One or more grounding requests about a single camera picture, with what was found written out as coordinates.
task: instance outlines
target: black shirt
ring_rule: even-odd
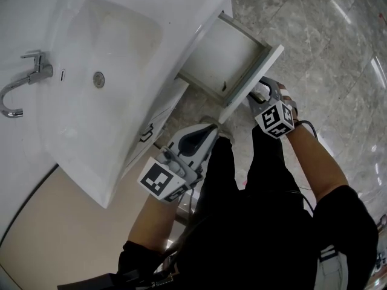
[[[320,250],[334,245],[348,263],[348,289],[363,289],[376,260],[378,232],[357,193],[341,186],[311,217],[282,194],[244,196],[208,217],[184,241],[178,289],[313,289]],[[152,267],[159,255],[127,242],[119,273]]]

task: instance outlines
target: drain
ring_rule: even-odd
[[[93,76],[94,86],[97,88],[102,88],[105,84],[105,76],[101,72],[95,72]]]

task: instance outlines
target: faucet handle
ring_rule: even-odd
[[[43,61],[45,59],[45,52],[42,51],[27,51],[25,55],[20,56],[21,59],[24,58],[34,58],[34,72],[41,72],[43,68]]]

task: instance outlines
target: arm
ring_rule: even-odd
[[[317,202],[332,190],[348,185],[332,156],[303,126],[287,134]]]
[[[177,206],[178,201],[165,204],[149,195],[134,222],[128,240],[163,253],[175,220]]]

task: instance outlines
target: person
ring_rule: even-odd
[[[298,120],[294,110],[293,118]],[[166,288],[314,289],[317,260],[333,246],[346,256],[347,289],[363,289],[376,261],[378,232],[335,160],[302,125],[287,134],[316,197],[312,217],[285,166],[281,141],[259,126],[252,137],[246,188],[238,190],[232,137],[221,129],[183,233],[178,274]],[[177,205],[148,197],[123,247],[118,274],[156,269]]]

